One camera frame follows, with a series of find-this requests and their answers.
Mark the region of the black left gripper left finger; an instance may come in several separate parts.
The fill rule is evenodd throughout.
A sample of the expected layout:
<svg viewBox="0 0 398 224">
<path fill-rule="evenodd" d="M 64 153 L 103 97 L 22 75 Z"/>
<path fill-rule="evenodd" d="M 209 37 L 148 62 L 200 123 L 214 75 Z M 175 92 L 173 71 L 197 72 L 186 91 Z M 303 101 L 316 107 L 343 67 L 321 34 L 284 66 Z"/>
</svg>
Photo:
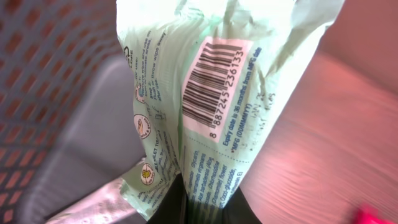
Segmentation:
<svg viewBox="0 0 398 224">
<path fill-rule="evenodd" d="M 182 174 L 179 174 L 147 224 L 187 224 L 187 199 Z"/>
</svg>

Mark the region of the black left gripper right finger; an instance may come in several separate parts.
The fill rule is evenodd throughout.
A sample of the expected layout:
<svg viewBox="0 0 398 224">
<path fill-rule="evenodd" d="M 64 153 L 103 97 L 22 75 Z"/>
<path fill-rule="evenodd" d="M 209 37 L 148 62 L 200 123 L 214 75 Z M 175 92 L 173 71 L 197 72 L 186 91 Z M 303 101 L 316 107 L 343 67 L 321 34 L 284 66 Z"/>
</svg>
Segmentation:
<svg viewBox="0 0 398 224">
<path fill-rule="evenodd" d="M 240 187 L 222 209 L 221 224 L 261 224 Z"/>
</svg>

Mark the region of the white tube with gold cap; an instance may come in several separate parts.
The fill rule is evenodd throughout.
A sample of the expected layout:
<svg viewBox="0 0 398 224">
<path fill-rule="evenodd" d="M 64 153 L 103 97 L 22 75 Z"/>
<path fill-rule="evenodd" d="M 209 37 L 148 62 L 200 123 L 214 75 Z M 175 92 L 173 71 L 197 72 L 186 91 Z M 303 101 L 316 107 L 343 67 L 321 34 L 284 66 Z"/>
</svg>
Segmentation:
<svg viewBox="0 0 398 224">
<path fill-rule="evenodd" d="M 123 180 L 115 179 L 84 199 L 46 221 L 46 224 L 109 224 L 136 213 L 120 189 Z"/>
</svg>

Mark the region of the orange spaghetti packet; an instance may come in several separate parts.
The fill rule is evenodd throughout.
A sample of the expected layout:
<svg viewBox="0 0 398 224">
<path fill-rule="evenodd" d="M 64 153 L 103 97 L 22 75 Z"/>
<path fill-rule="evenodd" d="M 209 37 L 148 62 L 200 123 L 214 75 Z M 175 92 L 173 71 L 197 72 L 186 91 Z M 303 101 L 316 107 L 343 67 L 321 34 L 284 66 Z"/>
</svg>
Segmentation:
<svg viewBox="0 0 398 224">
<path fill-rule="evenodd" d="M 354 213 L 351 224 L 395 224 L 392 221 L 380 218 L 372 207 L 360 207 Z"/>
</svg>

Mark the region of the light blue wipes packet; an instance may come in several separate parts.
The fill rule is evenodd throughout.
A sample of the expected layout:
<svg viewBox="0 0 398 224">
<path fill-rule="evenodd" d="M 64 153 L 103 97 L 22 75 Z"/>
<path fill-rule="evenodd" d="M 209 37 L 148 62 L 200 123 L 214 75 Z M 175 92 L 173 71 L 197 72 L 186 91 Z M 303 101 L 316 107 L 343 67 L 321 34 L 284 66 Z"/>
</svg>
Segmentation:
<svg viewBox="0 0 398 224">
<path fill-rule="evenodd" d="M 146 220 L 177 197 L 179 219 L 220 223 L 336 20 L 342 1 L 116 3 L 146 159 L 121 196 Z"/>
</svg>

